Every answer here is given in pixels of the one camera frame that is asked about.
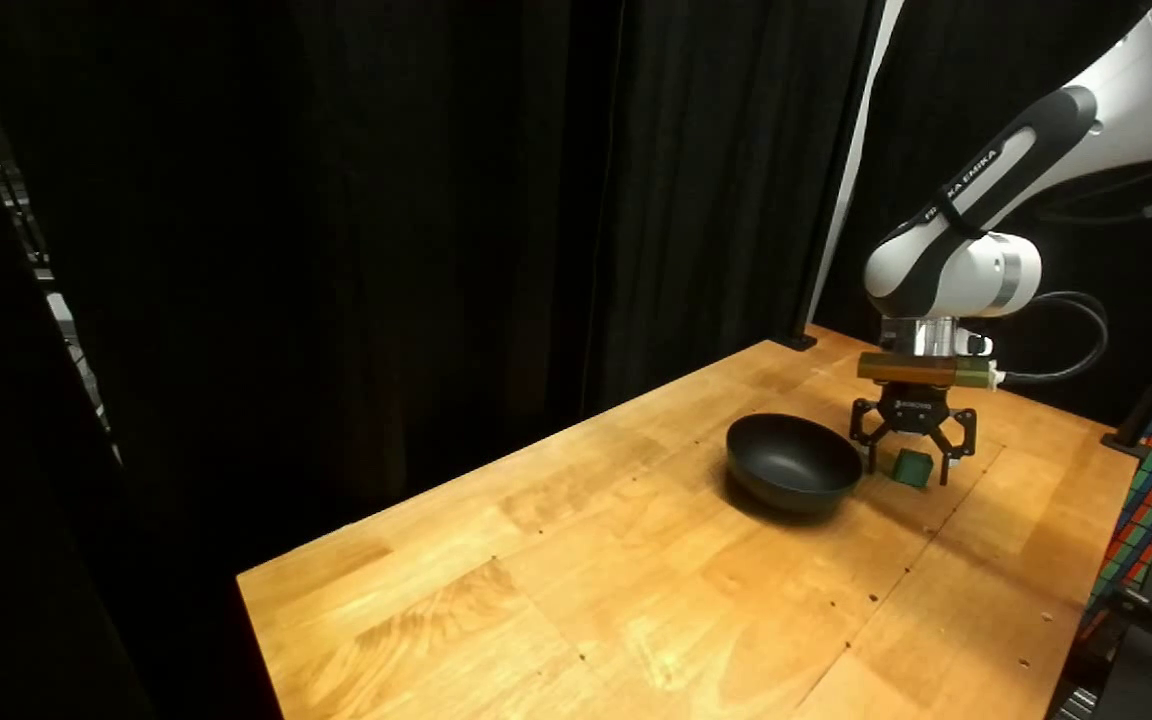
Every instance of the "wooden table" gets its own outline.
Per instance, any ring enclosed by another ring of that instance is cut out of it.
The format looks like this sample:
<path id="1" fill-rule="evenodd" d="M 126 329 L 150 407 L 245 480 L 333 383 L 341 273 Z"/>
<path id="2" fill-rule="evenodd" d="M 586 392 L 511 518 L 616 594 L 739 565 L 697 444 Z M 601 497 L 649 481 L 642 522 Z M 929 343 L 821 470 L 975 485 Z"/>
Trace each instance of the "wooden table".
<path id="1" fill-rule="evenodd" d="M 1132 477 L 1104 427 L 955 389 L 947 487 L 793 523 L 723 483 L 755 411 L 846 432 L 861 342 L 764 342 L 238 578 L 319 717 L 1039 717 Z M 888 438 L 934 455 L 927 438 Z"/>

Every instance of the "black bowl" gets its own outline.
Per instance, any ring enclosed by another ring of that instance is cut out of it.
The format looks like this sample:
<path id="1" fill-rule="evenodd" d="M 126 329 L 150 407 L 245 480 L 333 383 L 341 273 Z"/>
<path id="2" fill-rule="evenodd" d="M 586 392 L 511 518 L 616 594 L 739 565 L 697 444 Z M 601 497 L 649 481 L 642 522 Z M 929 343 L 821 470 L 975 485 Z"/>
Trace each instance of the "black bowl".
<path id="1" fill-rule="evenodd" d="M 861 455 L 794 415 L 746 415 L 727 429 L 727 468 L 751 495 L 788 511 L 827 511 L 861 482 Z"/>

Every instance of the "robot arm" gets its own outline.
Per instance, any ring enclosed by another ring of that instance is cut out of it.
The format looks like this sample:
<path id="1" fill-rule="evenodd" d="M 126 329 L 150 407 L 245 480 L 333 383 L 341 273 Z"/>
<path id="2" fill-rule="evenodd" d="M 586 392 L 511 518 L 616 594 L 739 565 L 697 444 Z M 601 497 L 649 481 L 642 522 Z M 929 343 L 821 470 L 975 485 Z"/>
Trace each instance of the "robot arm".
<path id="1" fill-rule="evenodd" d="M 870 302 L 886 318 L 1014 313 L 1038 290 L 1043 260 L 1032 242 L 988 230 L 1048 187 L 1146 160 L 1152 10 L 1068 86 L 1023 111 L 870 255 Z"/>

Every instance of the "wooden tabletop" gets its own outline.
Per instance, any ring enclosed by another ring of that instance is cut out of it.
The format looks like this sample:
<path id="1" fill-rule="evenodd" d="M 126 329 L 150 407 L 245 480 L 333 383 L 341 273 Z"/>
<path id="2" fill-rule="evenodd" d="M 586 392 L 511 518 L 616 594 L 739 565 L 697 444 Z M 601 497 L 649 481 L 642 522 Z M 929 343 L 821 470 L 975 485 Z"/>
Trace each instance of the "wooden tabletop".
<path id="1" fill-rule="evenodd" d="M 861 342 L 764 342 L 238 578 L 289 720 L 1039 717 L 1134 461 L 954 389 L 947 487 L 879 475 L 795 523 L 723 482 L 755 411 L 846 432 Z"/>

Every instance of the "black backdrop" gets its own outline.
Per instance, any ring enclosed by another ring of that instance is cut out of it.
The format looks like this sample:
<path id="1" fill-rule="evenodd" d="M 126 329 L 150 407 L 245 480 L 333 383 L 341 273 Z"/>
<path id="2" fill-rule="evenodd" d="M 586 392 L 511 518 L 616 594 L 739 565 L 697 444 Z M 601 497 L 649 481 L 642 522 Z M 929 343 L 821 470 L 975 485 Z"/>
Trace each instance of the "black backdrop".
<path id="1" fill-rule="evenodd" d="M 156 711 L 268 699 L 234 573 L 785 331 L 866 9 L 0 3 L 123 460 L 76 543 Z"/>
<path id="2" fill-rule="evenodd" d="M 869 252 L 998 128 L 1100 56 L 1146 6 L 1137 0 L 908 1 L 874 82 L 861 172 L 817 321 L 873 341 L 878 313 L 861 288 Z M 1039 222 L 1033 209 L 1139 172 L 1052 188 L 998 228 L 1029 237 L 1043 252 L 1039 291 L 1091 291 L 1111 316 L 1111 349 L 1087 373 L 1011 389 L 1107 424 L 1122 420 L 1152 379 L 1152 220 L 1073 227 Z M 1124 197 L 1152 200 L 1152 182 L 1079 212 L 1120 214 Z M 983 327 L 995 338 L 1005 367 L 1069 365 L 1093 341 L 1083 319 L 1060 309 L 1028 310 Z"/>

